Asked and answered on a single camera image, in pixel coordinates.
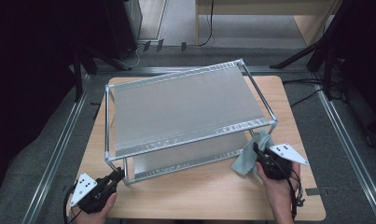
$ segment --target hand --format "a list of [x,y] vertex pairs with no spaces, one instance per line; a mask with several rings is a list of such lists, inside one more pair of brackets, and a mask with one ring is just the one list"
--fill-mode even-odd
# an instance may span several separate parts
[[108,200],[101,212],[87,214],[85,212],[80,212],[80,208],[73,207],[72,213],[74,214],[75,221],[77,224],[105,224],[106,217],[108,212],[112,209],[115,204],[116,198],[118,197],[117,193],[113,193]]
[[[278,224],[294,223],[291,214],[290,187],[286,180],[269,179],[263,171],[262,166],[257,162],[258,176],[263,181],[266,196],[272,208],[275,222]],[[300,164],[293,162],[292,169],[300,178]],[[294,191],[299,187],[299,183],[294,178],[289,178]]]

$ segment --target desk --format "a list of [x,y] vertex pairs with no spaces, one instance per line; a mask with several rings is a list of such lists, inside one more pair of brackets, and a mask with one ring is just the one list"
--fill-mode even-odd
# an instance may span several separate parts
[[[199,16],[211,15],[212,0],[196,0],[196,41],[199,41]],[[216,0],[214,15],[294,15],[306,42],[311,45],[321,34],[328,17],[341,0]]]
[[[134,79],[137,77],[118,77],[111,79],[110,83]],[[248,78],[246,81],[255,92]],[[268,76],[255,77],[255,81],[280,120],[272,134],[274,143],[287,142],[307,158],[281,79]],[[104,162],[104,112],[103,102],[77,175],[85,172],[95,179],[109,175],[112,171]],[[161,175],[130,186],[120,182],[118,199],[109,216],[165,219],[273,219],[260,179],[253,175],[240,176],[234,173],[230,169],[234,160],[228,159]],[[301,177],[305,189],[316,188],[310,167],[301,167]],[[296,220],[325,218],[324,205],[319,195],[307,196],[304,193],[303,198],[306,202],[303,207],[298,208]]]

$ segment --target wooden table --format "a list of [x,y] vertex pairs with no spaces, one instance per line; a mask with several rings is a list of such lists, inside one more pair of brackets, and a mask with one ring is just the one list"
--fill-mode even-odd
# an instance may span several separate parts
[[[212,0],[196,0],[196,42],[199,16],[211,15]],[[341,0],[216,0],[214,15],[293,15],[300,33],[311,45],[322,34],[324,25]]]
[[[137,78],[117,77],[111,79],[110,83],[134,79]],[[250,81],[246,80],[253,90]],[[289,143],[307,158],[280,78],[255,77],[255,81],[280,121],[272,134],[274,144]],[[104,124],[104,104],[102,104],[77,176],[85,172],[95,179],[112,172],[104,162]],[[130,186],[120,182],[118,199],[109,216],[165,219],[273,219],[260,179],[252,175],[252,172],[249,176],[237,175],[230,168],[234,160],[228,159],[161,175]],[[305,189],[317,188],[310,167],[301,166],[301,177]],[[303,207],[298,208],[296,220],[325,218],[326,212],[319,195],[307,196],[304,192],[303,198],[306,201]]]

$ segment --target gray floor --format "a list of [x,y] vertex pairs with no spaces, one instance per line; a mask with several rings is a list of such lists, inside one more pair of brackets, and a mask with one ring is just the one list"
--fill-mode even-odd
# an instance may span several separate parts
[[[166,34],[165,26],[163,26],[161,34]],[[273,34],[272,28],[262,30],[261,35],[264,36],[262,41],[265,41],[267,37],[276,39],[277,37]],[[175,44],[180,42],[179,39],[188,41],[189,38],[191,37],[179,36],[177,41],[175,40]],[[51,181],[49,192],[47,192],[36,221],[33,220],[31,223],[62,223],[65,188],[74,183],[98,107],[98,105],[91,103],[98,104],[101,102],[104,96],[104,84],[111,77],[127,76],[142,67],[203,66],[239,58],[243,58],[249,66],[262,68],[261,66],[281,62],[303,48],[303,46],[298,47],[294,44],[293,47],[289,46],[289,48],[281,45],[277,48],[252,47],[252,45],[249,45],[249,48],[232,46],[232,43],[238,41],[239,38],[235,38],[230,42],[222,42],[224,46],[188,48],[185,51],[172,47],[164,47],[159,52],[156,52],[156,48],[151,48],[145,52],[139,49],[140,63],[130,73],[119,72],[106,64],[99,63],[100,71],[97,76],[91,76],[91,84],[86,89],[87,98],[66,144],[54,179]],[[289,68],[301,69],[308,59],[309,57],[305,57],[293,63]],[[131,57],[125,63],[134,64],[137,60],[136,57]],[[282,80],[311,77],[311,74],[307,72],[291,73],[287,71],[286,69],[273,73],[281,77]],[[255,73],[256,76],[270,74],[269,72]],[[289,102],[292,104],[311,94],[315,89],[311,85],[288,84],[285,85],[285,91]],[[11,163],[4,185],[0,190],[0,223],[21,223],[23,220],[49,159],[57,146],[65,122],[73,109],[74,97],[74,90],[71,90],[53,114],[41,135],[30,146],[22,150]],[[365,135],[348,105],[342,101],[334,101],[333,103],[338,109],[360,158],[376,183],[376,149],[367,146]],[[315,95],[293,106],[292,111],[327,211],[327,217],[320,223],[376,223],[376,216],[368,198],[361,188],[319,97]],[[118,220],[109,219],[108,223],[118,223]]]

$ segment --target person's left hand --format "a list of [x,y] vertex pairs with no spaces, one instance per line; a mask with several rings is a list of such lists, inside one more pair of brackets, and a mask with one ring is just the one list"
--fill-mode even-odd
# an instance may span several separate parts
[[106,204],[101,212],[87,214],[85,212],[80,212],[80,208],[73,207],[72,213],[74,214],[75,222],[77,224],[105,224],[108,212],[112,209],[115,204],[117,193],[113,193],[106,201]]

